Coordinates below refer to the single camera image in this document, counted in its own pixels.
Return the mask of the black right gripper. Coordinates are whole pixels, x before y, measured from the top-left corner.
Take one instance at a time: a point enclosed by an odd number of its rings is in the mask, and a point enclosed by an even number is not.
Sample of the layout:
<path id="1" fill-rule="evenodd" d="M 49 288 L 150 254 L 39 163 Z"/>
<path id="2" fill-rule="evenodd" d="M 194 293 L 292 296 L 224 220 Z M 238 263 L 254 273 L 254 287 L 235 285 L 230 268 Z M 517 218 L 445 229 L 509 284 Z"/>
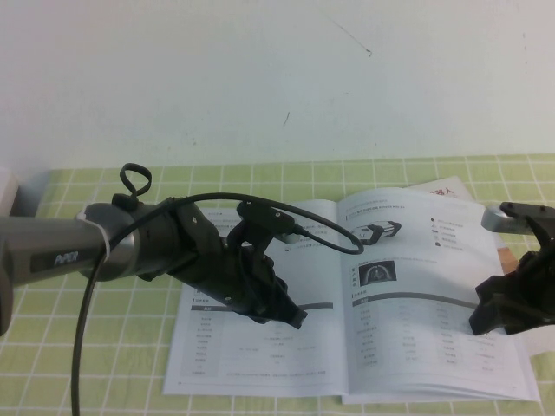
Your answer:
<path id="1" fill-rule="evenodd" d="M 529 251 L 516 270 L 503 276 L 490 276 L 475 288 L 479 305 L 470 316 L 474 335 L 498 328 L 519 334 L 554 324 L 554 256 L 547 250 Z M 494 300 L 515 302 L 514 322 Z"/>

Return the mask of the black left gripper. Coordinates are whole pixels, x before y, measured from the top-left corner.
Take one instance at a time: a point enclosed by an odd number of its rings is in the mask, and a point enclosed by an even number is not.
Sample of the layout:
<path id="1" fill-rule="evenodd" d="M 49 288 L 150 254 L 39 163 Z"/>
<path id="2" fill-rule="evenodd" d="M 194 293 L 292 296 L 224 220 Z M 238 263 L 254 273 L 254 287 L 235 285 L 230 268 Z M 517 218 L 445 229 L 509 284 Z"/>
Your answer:
<path id="1" fill-rule="evenodd" d="M 308 314 L 291 300 L 287 284 L 265 255 L 271 241 L 271 237 L 256 243 L 243 239 L 188 260 L 169 275 L 256 323 L 271 319 L 300 329 Z"/>

